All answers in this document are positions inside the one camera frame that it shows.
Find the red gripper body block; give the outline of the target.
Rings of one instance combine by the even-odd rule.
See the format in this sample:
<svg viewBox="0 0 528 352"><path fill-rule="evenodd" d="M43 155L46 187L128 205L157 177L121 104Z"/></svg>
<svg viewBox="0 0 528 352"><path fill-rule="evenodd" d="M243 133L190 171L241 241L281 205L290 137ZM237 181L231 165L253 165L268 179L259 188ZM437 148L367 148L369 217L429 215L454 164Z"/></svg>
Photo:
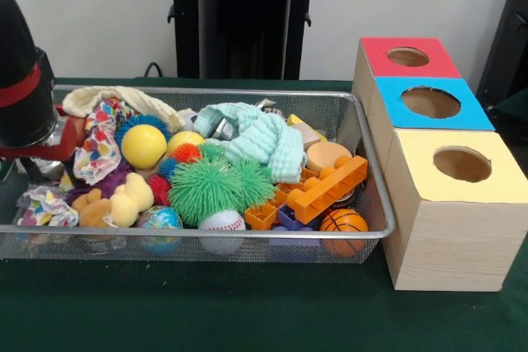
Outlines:
<svg viewBox="0 0 528 352"><path fill-rule="evenodd" d="M1 158L34 157L50 161L68 161L87 137L85 119L58 116L50 134L37 144L24 148L1 147Z"/></svg>

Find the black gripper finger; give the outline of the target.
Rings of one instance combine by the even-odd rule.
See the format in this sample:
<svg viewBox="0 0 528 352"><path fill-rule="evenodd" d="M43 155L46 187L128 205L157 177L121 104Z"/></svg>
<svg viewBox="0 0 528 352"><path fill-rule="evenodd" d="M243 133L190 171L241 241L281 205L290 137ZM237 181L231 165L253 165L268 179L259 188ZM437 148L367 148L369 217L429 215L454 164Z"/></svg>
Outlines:
<svg viewBox="0 0 528 352"><path fill-rule="evenodd" d="M26 170L29 178L34 182L41 182L41 171L37 164L29 157L21 157L20 163Z"/></svg>
<svg viewBox="0 0 528 352"><path fill-rule="evenodd" d="M77 178L73 173L73 165L74 165L73 157L69 158L67 161L64 161L63 164L64 164L64 170L66 171L66 174L68 175L68 178L70 179L72 185L76 185Z"/></svg>

